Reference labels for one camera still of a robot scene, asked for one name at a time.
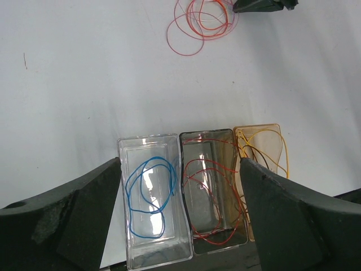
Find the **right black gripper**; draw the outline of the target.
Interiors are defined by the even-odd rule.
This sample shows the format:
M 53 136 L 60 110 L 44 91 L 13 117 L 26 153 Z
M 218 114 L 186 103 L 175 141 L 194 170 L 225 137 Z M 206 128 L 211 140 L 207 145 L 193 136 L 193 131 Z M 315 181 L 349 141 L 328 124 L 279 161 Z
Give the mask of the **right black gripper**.
M 232 7 L 234 13 L 275 12 L 284 8 L 293 10 L 298 0 L 237 0 Z

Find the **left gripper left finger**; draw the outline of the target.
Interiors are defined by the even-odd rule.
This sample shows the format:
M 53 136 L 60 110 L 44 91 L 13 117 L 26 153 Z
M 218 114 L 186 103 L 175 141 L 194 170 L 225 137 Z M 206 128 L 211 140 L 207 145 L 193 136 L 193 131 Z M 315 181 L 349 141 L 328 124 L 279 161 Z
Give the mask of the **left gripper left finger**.
M 99 270 L 121 181 L 113 158 L 1 209 L 1 270 Z

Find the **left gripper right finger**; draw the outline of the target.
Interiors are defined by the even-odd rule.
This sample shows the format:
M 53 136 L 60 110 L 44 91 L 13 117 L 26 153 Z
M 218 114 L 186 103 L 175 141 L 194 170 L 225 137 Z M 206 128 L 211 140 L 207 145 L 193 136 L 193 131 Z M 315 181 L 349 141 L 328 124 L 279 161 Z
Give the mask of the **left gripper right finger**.
M 262 270 L 360 270 L 360 190 L 328 196 L 255 161 L 240 178 Z

